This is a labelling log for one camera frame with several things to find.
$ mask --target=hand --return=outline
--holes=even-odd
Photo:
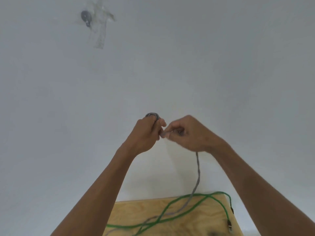
[[[171,122],[161,136],[194,152],[209,152],[224,142],[190,115]]]
[[[139,119],[123,145],[127,146],[129,152],[136,157],[150,150],[160,139],[160,134],[163,133],[162,127],[166,127],[164,119],[156,121],[154,115]]]

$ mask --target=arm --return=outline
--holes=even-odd
[[[258,175],[223,139],[192,116],[172,122],[164,136],[188,150],[206,151],[223,168],[262,236],[315,235],[315,223]]]
[[[125,175],[140,153],[148,151],[159,139],[163,119],[149,116],[137,122],[127,140],[88,191],[77,202],[51,236],[101,236],[116,201]]]

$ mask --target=green cable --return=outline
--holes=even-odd
[[[167,209],[172,205],[174,204],[175,202],[183,199],[183,198],[187,198],[190,196],[190,194],[187,194],[187,195],[183,195],[183,196],[180,196],[174,200],[172,200],[171,202],[169,202],[167,204],[167,206],[164,208],[164,210],[162,211],[162,213],[160,214],[160,216],[156,219],[155,222],[151,222],[151,223],[145,223],[145,224],[136,224],[136,225],[114,225],[114,224],[108,224],[106,227],[110,227],[110,228],[121,228],[121,229],[131,229],[131,228],[137,228],[137,227],[140,227],[140,229],[138,230],[138,232],[135,234],[136,235],[139,235],[141,233],[143,233],[144,231],[148,230],[149,228],[153,227],[154,225],[158,224],[158,223],[164,223],[164,222],[168,222],[168,221],[172,221],[174,219],[177,219],[179,217],[182,217],[188,213],[190,213],[191,211],[193,211],[197,206],[199,206],[204,200],[206,200],[207,198],[212,198],[214,199],[215,201],[217,201],[224,209],[225,211],[225,214],[226,214],[226,218],[227,220],[229,220],[229,214],[227,213],[227,210],[225,208],[225,206],[222,204],[221,201],[219,201],[218,199],[214,198],[212,195],[216,195],[216,194],[225,194],[226,196],[229,197],[229,200],[230,200],[230,207],[232,208],[232,200],[231,200],[231,197],[229,194],[225,193],[225,192],[222,192],[222,191],[218,191],[218,192],[214,192],[214,193],[211,193],[211,194],[193,194],[193,196],[205,196],[204,198],[202,198],[201,200],[199,200],[194,206],[192,206],[189,210],[179,214],[179,215],[176,215],[174,217],[171,217],[171,218],[167,218],[167,219],[163,219],[161,220],[162,216],[164,215],[164,213],[167,211]]]

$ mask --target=wood grain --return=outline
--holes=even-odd
[[[220,200],[226,207],[230,221],[232,222],[234,235],[242,236],[242,231],[236,222],[226,197],[224,195],[215,195],[214,197]],[[190,209],[202,198],[203,196],[193,197],[184,211]],[[176,199],[176,197],[116,202],[108,223],[118,225],[139,224],[149,217],[161,214],[165,206],[173,199]],[[176,211],[186,200],[187,198],[184,198],[171,205],[167,212]],[[103,236],[111,229],[112,228],[106,228]],[[131,236],[136,233],[138,229],[139,228],[133,230],[118,230],[112,232],[109,236]],[[227,218],[223,207],[217,201],[208,198],[187,215],[170,222],[157,224],[141,235],[228,236],[231,234],[228,232]]]

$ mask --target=gray cable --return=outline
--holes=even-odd
[[[175,211],[175,212],[169,212],[169,213],[162,214],[161,217],[163,217],[164,215],[169,216],[169,215],[174,215],[174,214],[179,213],[179,212],[182,211],[182,210],[188,205],[188,203],[191,201],[191,199],[192,199],[192,197],[193,197],[193,195],[194,195],[194,193],[195,193],[195,191],[196,191],[196,189],[197,189],[197,187],[198,187],[198,185],[199,185],[199,182],[200,182],[200,164],[199,164],[198,152],[196,152],[196,159],[197,159],[197,166],[198,166],[198,179],[197,179],[196,185],[195,185],[194,189],[192,190],[192,193],[190,194],[188,200],[183,204],[183,206],[182,206],[179,210],[177,210],[177,211]],[[160,216],[160,215],[155,215],[155,216],[152,216],[152,217],[150,217],[150,218],[147,218],[147,219],[142,223],[142,226],[141,226],[140,228],[142,228],[142,227],[143,227],[147,222],[149,222],[151,219],[158,218],[159,216]],[[120,230],[120,229],[121,229],[121,228],[114,228],[114,229],[108,231],[107,234],[105,234],[105,236],[109,235],[110,233],[112,233],[112,232],[114,232],[114,231],[116,231],[116,230]]]

